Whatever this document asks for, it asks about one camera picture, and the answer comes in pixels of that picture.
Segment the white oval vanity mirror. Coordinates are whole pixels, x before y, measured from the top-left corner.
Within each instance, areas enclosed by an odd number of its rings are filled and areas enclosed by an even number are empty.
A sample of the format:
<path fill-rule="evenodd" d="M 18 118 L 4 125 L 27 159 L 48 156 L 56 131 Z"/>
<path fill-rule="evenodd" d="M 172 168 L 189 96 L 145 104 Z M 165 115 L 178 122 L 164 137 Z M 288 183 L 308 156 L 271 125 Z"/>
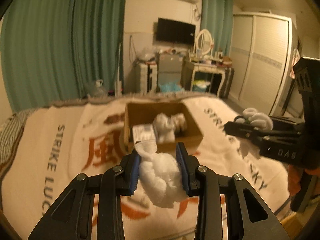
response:
<path fill-rule="evenodd" d="M 202 29 L 195 38 L 194 53 L 198 56 L 204 56 L 213 49 L 214 39 L 208 29 Z"/>

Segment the narrow green curtain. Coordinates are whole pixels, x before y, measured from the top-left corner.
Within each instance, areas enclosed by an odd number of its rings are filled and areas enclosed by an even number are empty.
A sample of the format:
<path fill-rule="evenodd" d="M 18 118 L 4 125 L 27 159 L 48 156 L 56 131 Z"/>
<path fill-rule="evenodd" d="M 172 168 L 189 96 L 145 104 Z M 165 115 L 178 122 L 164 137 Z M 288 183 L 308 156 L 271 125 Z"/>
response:
<path fill-rule="evenodd" d="M 214 39 L 214 52 L 228 56 L 233 29 L 233 0 L 202 0 L 201 27 Z"/>

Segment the brown cardboard box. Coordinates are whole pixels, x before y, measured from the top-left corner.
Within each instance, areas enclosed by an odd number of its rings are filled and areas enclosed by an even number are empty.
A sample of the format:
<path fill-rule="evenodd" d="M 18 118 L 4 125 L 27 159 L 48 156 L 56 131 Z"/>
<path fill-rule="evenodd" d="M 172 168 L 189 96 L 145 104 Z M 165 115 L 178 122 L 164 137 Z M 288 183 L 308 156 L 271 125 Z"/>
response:
<path fill-rule="evenodd" d="M 196 151 L 203 134 L 188 107 L 181 102 L 130 102 L 125 108 L 124 145 L 130 151 L 135 143 L 132 127 L 152 124 L 158 152 L 172 152 L 179 142 L 190 153 Z"/>

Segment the flat packaged item with label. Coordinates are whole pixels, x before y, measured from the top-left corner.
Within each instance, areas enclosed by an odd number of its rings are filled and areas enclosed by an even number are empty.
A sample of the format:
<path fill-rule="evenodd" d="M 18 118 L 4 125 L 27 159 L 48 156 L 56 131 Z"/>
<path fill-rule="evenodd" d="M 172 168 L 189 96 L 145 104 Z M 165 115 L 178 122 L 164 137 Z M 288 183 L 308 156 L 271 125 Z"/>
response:
<path fill-rule="evenodd" d="M 152 124 L 135 125 L 132 127 L 132 139 L 134 143 L 156 140 L 156 133 Z"/>

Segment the white socks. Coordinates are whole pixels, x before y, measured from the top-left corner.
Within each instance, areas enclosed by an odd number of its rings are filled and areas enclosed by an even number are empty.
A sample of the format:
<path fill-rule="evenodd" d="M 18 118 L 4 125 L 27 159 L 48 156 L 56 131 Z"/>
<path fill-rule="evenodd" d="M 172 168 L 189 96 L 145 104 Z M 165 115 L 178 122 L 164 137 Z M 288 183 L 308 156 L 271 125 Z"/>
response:
<path fill-rule="evenodd" d="M 265 113 L 259 112 L 255 108 L 247 108 L 242 113 L 249 124 L 262 130 L 271 131 L 273 129 L 272 119 Z"/>

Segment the blue plastic bag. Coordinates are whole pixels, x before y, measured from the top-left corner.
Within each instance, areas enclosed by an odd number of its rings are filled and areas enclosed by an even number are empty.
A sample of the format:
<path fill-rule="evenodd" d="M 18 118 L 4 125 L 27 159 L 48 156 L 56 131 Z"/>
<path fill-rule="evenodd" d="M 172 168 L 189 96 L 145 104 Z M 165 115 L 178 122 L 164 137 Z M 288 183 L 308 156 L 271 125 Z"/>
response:
<path fill-rule="evenodd" d="M 168 82 L 165 84 L 159 84 L 159 89 L 161 93 L 171 93 L 171 92 L 180 92 L 183 91 L 184 89 L 181 87 L 180 84 L 174 82 Z"/>

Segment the black wall television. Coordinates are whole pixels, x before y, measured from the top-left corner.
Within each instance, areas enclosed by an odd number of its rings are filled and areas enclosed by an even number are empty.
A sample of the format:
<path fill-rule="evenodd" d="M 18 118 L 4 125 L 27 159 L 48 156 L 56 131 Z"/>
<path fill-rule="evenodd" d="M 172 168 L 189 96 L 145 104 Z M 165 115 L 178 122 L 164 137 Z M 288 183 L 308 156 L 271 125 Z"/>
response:
<path fill-rule="evenodd" d="M 157 22 L 156 41 L 193 45 L 196 25 L 159 18 Z"/>

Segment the white plastic-wrapped soft bundle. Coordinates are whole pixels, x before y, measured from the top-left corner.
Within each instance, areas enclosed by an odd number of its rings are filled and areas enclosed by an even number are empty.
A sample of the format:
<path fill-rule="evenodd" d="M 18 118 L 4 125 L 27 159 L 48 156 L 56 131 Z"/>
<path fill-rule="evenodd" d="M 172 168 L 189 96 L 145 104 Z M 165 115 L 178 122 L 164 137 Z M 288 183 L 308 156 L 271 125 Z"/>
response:
<path fill-rule="evenodd" d="M 136 143 L 135 150 L 141 157 L 140 183 L 155 206 L 172 209 L 186 200 L 181 169 L 171 154 L 158 153 L 154 140 Z"/>

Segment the cream printed blanket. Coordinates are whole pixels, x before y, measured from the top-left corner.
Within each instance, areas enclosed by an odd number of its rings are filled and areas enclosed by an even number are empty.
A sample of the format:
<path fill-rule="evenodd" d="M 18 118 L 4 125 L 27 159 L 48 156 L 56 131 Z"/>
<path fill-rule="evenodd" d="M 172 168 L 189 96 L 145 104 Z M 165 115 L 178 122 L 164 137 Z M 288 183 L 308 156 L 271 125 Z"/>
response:
<path fill-rule="evenodd" d="M 1 164 L 1 209 L 13 229 L 27 239 L 42 215 L 79 173 L 101 174 L 125 155 L 125 108 L 130 98 L 103 105 L 37 109 L 25 124 L 14 155 Z M 287 171 L 281 163 L 243 156 L 235 137 L 223 124 L 236 113 L 222 100 L 192 96 L 182 100 L 198 124 L 203 139 L 193 154 L 214 172 L 242 174 L 278 219 L 289 211 Z M 121 208 L 126 239 L 174 239 L 192 232 L 197 198 L 175 203 L 172 209 L 154 206 L 141 187 L 123 197 Z"/>

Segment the large green curtain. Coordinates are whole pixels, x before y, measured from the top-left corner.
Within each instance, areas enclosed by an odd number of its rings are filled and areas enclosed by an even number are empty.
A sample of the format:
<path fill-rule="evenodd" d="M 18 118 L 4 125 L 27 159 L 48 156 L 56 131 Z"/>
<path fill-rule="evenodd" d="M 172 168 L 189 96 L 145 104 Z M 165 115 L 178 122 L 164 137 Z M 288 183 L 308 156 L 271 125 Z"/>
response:
<path fill-rule="evenodd" d="M 13 0 L 1 30 L 4 87 L 13 112 L 86 96 L 123 80 L 125 0 Z"/>

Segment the white sliding wardrobe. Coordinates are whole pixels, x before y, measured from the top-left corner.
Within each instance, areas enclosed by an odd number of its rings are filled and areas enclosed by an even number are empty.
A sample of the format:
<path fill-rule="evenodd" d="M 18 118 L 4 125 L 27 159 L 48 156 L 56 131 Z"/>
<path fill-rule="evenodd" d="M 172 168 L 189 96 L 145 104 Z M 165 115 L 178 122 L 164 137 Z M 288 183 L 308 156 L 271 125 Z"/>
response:
<path fill-rule="evenodd" d="M 281 115 L 297 33 L 292 19 L 261 12 L 233 15 L 229 98 L 242 108 Z"/>

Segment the clear water jug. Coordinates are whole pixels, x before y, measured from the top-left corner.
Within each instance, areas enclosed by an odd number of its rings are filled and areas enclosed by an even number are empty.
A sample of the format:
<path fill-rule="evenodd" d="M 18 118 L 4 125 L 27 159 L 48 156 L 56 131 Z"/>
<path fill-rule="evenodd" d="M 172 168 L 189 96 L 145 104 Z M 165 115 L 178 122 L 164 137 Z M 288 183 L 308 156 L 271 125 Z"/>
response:
<path fill-rule="evenodd" d="M 104 87 L 102 79 L 91 81 L 85 84 L 86 94 L 90 97 L 107 96 L 108 91 Z"/>

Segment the small grey refrigerator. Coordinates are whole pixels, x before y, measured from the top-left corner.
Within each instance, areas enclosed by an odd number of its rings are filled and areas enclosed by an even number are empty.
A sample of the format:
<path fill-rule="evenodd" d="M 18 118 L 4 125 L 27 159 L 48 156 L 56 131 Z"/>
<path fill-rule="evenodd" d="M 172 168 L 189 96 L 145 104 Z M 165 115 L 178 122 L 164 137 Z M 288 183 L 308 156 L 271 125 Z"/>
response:
<path fill-rule="evenodd" d="M 161 92 L 159 84 L 176 82 L 181 85 L 183 56 L 174 54 L 159 54 L 157 59 L 157 92 Z"/>

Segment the white dressing table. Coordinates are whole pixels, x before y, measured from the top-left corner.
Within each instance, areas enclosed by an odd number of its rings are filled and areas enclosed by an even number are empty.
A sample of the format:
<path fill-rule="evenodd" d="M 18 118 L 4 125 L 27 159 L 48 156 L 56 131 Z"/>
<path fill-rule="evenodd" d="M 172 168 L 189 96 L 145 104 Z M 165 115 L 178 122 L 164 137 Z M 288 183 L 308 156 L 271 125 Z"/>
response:
<path fill-rule="evenodd" d="M 185 60 L 182 67 L 181 86 L 185 90 L 192 91 L 195 80 L 206 80 L 210 82 L 206 93 L 226 99 L 229 96 L 233 76 L 234 68 L 232 67 Z"/>

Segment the white black storage cabinet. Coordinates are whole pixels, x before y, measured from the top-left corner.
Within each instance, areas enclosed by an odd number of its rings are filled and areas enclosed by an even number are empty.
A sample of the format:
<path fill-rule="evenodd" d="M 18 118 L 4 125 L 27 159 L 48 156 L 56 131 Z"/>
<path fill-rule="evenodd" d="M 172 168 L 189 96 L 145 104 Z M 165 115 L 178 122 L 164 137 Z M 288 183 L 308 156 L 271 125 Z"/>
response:
<path fill-rule="evenodd" d="M 135 66 L 136 92 L 155 93 L 157 90 L 157 64 L 139 63 Z"/>

